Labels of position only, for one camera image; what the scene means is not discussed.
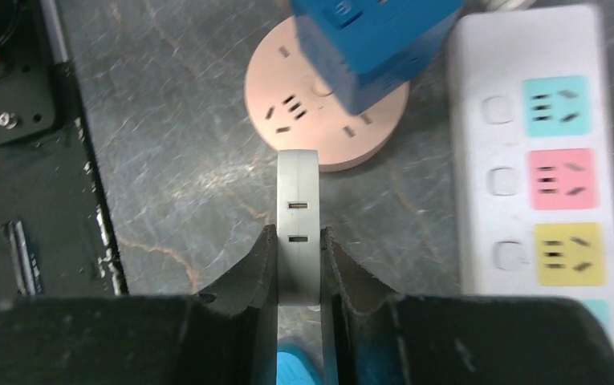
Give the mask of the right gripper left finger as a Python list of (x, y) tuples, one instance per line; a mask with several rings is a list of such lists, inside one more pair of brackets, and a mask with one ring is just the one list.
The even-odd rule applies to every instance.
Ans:
[(0, 309), (0, 384), (273, 384), (274, 225), (189, 295), (28, 297)]

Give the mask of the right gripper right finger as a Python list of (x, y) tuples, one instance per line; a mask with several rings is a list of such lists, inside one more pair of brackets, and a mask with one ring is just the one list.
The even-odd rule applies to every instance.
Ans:
[(614, 348), (561, 297), (401, 294), (320, 234), (328, 384), (614, 384)]

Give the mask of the light blue plug adapter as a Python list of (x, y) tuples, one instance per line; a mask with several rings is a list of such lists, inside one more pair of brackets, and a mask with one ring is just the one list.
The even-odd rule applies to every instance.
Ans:
[(277, 385), (324, 385), (316, 365), (297, 344), (279, 344), (276, 363)]

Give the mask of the white plug adapter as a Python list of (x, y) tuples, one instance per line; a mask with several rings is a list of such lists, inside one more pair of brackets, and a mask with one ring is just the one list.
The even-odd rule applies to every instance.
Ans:
[(320, 303), (319, 157), (284, 150), (277, 159), (278, 303)]

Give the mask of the dark blue cube socket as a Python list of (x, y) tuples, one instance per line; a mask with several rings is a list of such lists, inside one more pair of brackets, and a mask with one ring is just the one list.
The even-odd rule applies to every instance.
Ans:
[(430, 64), (464, 3), (303, 0), (290, 6), (303, 54), (343, 109), (358, 115)]

